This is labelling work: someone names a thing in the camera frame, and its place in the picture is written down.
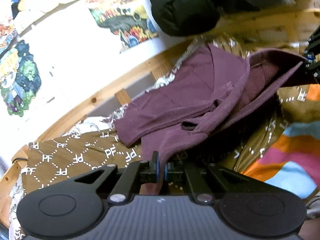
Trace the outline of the maroon long sleeve shirt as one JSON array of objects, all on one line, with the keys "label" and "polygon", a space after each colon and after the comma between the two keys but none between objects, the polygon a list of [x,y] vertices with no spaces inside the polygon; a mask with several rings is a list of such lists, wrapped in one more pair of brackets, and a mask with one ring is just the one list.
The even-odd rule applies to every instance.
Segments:
[{"label": "maroon long sleeve shirt", "polygon": [[212,44],[201,46],[168,85],[133,100],[115,129],[127,147],[140,142],[144,159],[158,152],[161,166],[197,145],[202,154],[220,156],[277,104],[282,85],[302,79],[304,63],[301,55],[279,49],[243,59]]}]

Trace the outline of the white floral bed sheet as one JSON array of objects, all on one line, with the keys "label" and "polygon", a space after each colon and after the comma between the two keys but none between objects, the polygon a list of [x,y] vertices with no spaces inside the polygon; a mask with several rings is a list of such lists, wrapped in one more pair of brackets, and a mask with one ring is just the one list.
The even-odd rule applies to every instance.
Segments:
[{"label": "white floral bed sheet", "polygon": [[22,168],[9,194],[8,239],[25,237],[16,210],[26,194],[107,163],[124,167],[141,159],[141,147],[127,148],[114,128],[114,122],[124,116],[126,109],[124,104],[109,115],[86,117],[61,137],[29,145],[24,150]]}]

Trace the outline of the brown PF patterned blanket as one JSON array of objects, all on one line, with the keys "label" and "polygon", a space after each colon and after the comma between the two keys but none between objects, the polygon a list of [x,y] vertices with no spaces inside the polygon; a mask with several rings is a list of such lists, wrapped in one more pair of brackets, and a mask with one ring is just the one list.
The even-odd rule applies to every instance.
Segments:
[{"label": "brown PF patterned blanket", "polygon": [[[291,191],[319,196],[319,85],[280,88],[280,113],[265,115],[248,139],[238,143],[222,166]],[[64,136],[29,145],[19,185],[24,193],[114,163],[119,168],[142,159],[140,145],[124,146],[113,121],[125,108],[87,118]]]}]

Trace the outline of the blond anime character poster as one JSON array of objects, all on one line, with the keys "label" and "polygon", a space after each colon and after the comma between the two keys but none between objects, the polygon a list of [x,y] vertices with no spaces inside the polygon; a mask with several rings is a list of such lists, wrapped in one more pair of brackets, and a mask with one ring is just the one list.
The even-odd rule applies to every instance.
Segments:
[{"label": "blond anime character poster", "polygon": [[29,44],[20,40],[1,58],[1,97],[9,115],[22,117],[42,80]]}]

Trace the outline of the colourful landscape poster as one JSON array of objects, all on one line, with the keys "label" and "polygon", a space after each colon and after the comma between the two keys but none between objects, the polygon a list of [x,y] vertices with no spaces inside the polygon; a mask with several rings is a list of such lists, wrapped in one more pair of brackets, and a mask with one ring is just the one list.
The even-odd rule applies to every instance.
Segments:
[{"label": "colourful landscape poster", "polygon": [[86,4],[98,27],[107,30],[120,53],[158,37],[140,0],[87,0]]}]

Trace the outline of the red haired character poster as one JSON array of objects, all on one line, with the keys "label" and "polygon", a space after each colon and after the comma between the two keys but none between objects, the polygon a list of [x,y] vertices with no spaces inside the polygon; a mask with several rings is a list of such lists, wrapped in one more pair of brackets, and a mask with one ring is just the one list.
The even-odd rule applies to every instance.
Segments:
[{"label": "red haired character poster", "polygon": [[13,39],[17,36],[17,30],[13,19],[3,20],[0,23],[1,40],[0,40],[0,54],[7,50]]}]

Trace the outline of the wooden bed rail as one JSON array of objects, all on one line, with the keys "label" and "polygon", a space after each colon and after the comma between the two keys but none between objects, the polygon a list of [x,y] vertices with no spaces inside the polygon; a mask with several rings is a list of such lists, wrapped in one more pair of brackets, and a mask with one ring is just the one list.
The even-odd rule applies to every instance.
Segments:
[{"label": "wooden bed rail", "polygon": [[[285,43],[292,46],[294,43],[306,41],[307,36],[319,24],[319,0],[295,1],[295,5],[222,17],[213,30],[197,38],[228,34],[241,43],[248,39],[248,42],[244,43],[245,49]],[[126,91],[127,87],[148,74],[154,79],[166,74],[174,61],[187,50],[189,44],[191,44],[191,38],[178,42],[153,57],[148,57],[140,64],[135,63],[124,73],[116,71],[118,77],[112,78],[109,82],[104,81],[100,90],[96,89],[70,111],[60,114],[52,126],[42,134],[33,136],[31,141],[41,142],[63,135],[112,97],[115,97],[120,105],[128,103],[130,97]],[[27,134],[27,132],[22,134],[23,142],[13,142],[10,149],[14,154],[10,158],[8,169],[1,177],[1,225],[6,229],[10,225],[10,192],[21,169],[27,164],[27,150],[30,142],[27,140]]]}]

